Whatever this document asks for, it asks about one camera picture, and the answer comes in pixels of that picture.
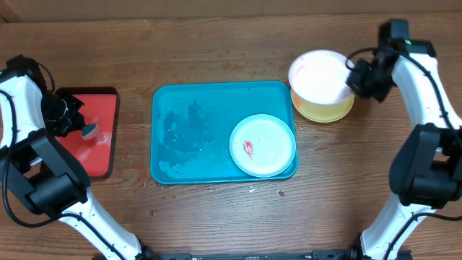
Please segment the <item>white plate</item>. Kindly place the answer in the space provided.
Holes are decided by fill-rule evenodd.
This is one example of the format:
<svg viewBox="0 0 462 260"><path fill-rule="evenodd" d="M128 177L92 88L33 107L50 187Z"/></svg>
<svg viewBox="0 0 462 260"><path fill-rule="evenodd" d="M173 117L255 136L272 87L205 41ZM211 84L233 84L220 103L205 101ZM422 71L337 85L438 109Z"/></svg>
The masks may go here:
<svg viewBox="0 0 462 260"><path fill-rule="evenodd" d="M314 50L297 57L288 71L291 88L302 99L318 105L341 103L353 96L346 81L351 61L335 51Z"/></svg>

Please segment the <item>yellow-green plate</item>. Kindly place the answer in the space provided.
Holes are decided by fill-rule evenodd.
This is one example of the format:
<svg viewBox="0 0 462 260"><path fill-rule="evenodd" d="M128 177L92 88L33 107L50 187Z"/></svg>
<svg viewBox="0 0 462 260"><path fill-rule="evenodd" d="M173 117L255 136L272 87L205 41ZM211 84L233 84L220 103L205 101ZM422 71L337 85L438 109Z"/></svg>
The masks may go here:
<svg viewBox="0 0 462 260"><path fill-rule="evenodd" d="M318 123L331 123L345 117L353 107L354 96L332 105L319 105L308 102L290 90L295 109L305 118Z"/></svg>

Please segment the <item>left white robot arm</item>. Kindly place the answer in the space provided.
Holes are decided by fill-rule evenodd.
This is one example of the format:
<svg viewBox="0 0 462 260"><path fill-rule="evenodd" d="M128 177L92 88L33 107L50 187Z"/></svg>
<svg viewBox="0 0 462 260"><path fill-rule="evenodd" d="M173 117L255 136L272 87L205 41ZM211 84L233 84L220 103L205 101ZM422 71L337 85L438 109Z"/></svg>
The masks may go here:
<svg viewBox="0 0 462 260"><path fill-rule="evenodd" d="M103 259L158 259L96 200L86 170L58 138L73 131L89 137L83 102L57 95L44 65L23 55L1 70L1 196L10 219L25 228L64 222L83 235Z"/></svg>

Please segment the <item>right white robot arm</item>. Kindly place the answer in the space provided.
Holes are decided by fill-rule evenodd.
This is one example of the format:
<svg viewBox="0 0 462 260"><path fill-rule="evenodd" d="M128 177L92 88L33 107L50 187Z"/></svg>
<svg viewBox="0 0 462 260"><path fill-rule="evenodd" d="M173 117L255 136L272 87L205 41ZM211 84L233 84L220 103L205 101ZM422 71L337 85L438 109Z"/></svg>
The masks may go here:
<svg viewBox="0 0 462 260"><path fill-rule="evenodd" d="M390 197L343 257L410 259L400 247L425 218L461 220L436 213L461 198L461 118L440 81L433 45L411 39L406 20L383 23L378 46L368 50L372 61L346 61L347 85L359 98L378 102L399 88L412 130L391 163Z"/></svg>

